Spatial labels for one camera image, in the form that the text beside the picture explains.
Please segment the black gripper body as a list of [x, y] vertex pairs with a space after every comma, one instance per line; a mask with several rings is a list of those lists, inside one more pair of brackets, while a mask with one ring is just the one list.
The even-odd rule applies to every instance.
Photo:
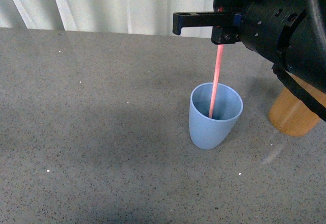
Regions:
[[290, 39], [306, 17], [304, 0], [214, 0], [216, 13], [234, 14], [212, 29], [214, 44], [242, 42], [266, 59], [284, 58]]

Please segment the black gripper finger side view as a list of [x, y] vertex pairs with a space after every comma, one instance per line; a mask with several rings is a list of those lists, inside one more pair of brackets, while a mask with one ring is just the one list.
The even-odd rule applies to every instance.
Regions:
[[232, 26], [234, 18], [229, 12], [175, 12], [172, 32], [179, 36], [184, 27]]

